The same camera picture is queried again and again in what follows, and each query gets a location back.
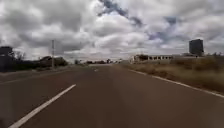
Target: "dry grass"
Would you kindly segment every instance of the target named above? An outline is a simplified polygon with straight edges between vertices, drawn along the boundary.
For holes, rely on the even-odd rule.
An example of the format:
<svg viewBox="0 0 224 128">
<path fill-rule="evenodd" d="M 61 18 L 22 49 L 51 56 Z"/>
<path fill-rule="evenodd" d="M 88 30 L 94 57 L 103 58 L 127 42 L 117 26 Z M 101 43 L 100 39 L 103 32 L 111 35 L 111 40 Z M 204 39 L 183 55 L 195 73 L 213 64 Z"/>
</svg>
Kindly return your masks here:
<svg viewBox="0 0 224 128">
<path fill-rule="evenodd" d="M 172 63 L 125 64 L 123 66 L 150 75 L 186 83 L 197 88 L 224 93 L 224 70 L 220 66 L 214 66 L 214 63 L 216 64 L 216 62 L 213 62 L 214 60 L 203 59 L 197 60 L 197 62 L 195 60 L 190 61 L 180 65 Z"/>
</svg>

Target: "tall building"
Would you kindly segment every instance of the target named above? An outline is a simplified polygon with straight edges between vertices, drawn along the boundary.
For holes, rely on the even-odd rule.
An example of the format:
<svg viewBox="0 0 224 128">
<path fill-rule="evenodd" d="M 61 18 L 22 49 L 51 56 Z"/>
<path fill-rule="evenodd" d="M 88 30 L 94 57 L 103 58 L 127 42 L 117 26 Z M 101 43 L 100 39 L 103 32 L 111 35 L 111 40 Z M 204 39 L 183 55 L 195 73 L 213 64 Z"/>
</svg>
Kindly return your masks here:
<svg viewBox="0 0 224 128">
<path fill-rule="evenodd" d="M 190 41 L 189 52 L 197 56 L 202 56 L 204 54 L 203 40 L 197 39 Z"/>
</svg>

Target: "cloudy sky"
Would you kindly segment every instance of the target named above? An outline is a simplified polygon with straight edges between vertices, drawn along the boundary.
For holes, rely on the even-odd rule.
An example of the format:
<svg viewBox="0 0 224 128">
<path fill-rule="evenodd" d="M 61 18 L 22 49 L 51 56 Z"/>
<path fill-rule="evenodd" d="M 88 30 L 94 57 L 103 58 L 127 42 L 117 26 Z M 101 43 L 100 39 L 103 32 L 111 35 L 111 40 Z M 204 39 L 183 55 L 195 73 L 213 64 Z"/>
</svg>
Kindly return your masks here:
<svg viewBox="0 0 224 128">
<path fill-rule="evenodd" d="M 0 45 L 36 59 L 126 58 L 136 53 L 224 53 L 223 0 L 1 0 Z"/>
</svg>

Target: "utility pole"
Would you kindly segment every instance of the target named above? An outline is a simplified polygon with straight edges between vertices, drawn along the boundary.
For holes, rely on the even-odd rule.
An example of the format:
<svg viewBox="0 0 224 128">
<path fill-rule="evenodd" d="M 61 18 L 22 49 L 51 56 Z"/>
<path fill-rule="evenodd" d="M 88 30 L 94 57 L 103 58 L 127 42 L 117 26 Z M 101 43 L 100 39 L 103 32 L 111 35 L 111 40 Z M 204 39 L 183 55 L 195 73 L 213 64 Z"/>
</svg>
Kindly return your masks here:
<svg viewBox="0 0 224 128">
<path fill-rule="evenodd" d="M 52 67 L 52 69 L 54 69 L 54 40 L 52 40 L 52 56 L 51 56 L 51 60 L 52 60 L 52 62 L 51 62 L 51 67 Z"/>
</svg>

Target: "grass verge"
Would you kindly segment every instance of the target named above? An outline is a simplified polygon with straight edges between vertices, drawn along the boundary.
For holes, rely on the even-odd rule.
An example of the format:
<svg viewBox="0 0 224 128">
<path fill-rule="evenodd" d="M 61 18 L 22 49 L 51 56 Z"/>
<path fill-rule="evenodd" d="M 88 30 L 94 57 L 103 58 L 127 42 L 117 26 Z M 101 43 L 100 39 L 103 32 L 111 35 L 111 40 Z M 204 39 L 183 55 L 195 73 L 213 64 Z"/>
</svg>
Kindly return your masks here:
<svg viewBox="0 0 224 128">
<path fill-rule="evenodd" d="M 171 64 L 122 64 L 122 67 L 224 94 L 224 70 L 189 70 Z"/>
</svg>

